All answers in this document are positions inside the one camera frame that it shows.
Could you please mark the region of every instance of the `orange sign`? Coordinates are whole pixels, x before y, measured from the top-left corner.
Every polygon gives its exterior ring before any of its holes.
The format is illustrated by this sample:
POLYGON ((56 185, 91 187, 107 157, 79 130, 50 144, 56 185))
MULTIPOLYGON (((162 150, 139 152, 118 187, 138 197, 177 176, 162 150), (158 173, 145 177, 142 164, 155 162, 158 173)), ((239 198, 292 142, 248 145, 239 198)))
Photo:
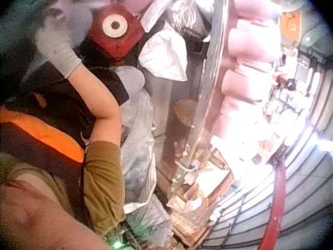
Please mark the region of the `orange sign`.
POLYGON ((284 12, 280 29, 283 36, 298 42, 301 35, 301 11, 284 12))

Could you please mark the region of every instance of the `short sleeve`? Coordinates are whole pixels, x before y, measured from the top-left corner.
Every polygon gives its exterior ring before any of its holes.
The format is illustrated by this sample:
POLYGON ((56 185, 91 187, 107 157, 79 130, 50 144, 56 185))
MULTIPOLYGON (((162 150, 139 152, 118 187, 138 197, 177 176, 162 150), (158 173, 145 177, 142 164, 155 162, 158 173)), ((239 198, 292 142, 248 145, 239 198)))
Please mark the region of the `short sleeve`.
POLYGON ((104 236, 125 219, 125 186, 120 149, 115 144, 97 141, 88 146, 84 198, 99 236, 104 236))

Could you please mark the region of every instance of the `red pipe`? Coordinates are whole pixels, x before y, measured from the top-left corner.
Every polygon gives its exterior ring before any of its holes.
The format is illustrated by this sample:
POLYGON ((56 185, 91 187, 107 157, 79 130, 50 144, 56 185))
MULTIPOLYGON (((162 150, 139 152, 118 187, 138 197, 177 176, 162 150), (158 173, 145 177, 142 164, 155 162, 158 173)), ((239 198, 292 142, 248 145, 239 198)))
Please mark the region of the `red pipe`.
POLYGON ((270 219, 264 234, 264 238, 258 250, 273 250, 278 240, 281 229, 282 218, 285 212, 286 200, 286 167, 284 155, 274 154, 273 161, 277 162, 275 167, 274 196, 270 219))

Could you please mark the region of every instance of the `white glove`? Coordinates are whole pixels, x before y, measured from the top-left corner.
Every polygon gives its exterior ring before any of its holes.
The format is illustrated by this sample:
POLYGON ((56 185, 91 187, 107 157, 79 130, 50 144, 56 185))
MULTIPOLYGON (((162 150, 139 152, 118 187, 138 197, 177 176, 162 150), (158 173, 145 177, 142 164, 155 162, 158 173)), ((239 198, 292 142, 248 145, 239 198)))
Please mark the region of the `white glove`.
POLYGON ((66 24, 54 17, 45 19, 44 27, 36 34, 38 50, 67 79, 81 64, 81 59, 71 48, 70 32, 66 24))

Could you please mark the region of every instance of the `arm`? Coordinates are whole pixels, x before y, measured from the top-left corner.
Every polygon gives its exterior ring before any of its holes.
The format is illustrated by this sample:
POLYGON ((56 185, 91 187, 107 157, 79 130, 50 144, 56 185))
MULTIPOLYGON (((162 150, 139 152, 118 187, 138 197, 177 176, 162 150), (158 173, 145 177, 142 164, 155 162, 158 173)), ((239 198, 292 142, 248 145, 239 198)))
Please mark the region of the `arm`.
POLYGON ((104 84, 95 77, 71 48, 66 24, 52 17, 36 34, 39 51, 73 85, 83 101, 97 118, 91 142, 107 141, 120 145, 121 117, 117 101, 104 84))
POLYGON ((69 76, 83 101, 97 118, 91 142, 107 141, 120 146, 121 117, 118 103, 105 85, 83 64, 80 64, 69 76))

